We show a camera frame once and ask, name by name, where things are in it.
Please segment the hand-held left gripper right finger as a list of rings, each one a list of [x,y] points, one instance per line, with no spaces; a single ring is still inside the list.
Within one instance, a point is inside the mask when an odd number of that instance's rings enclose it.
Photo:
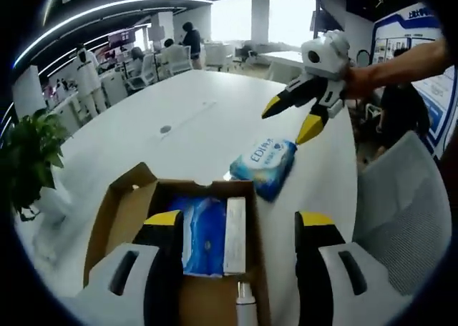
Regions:
[[[387,325],[387,269],[358,244],[345,242],[330,217],[296,212],[294,222],[300,325]]]

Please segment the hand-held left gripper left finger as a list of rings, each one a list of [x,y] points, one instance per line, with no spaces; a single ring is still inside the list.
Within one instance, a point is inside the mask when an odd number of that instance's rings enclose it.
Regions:
[[[83,325],[177,325],[182,282],[183,213],[145,220],[132,243],[122,243],[89,273],[77,295]]]

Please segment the person's right hand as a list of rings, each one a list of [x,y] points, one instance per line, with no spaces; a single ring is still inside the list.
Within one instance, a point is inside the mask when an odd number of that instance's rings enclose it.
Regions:
[[[363,99],[369,97],[375,89],[385,85],[381,78],[380,66],[349,67],[344,80],[346,86],[343,90],[345,99]]]

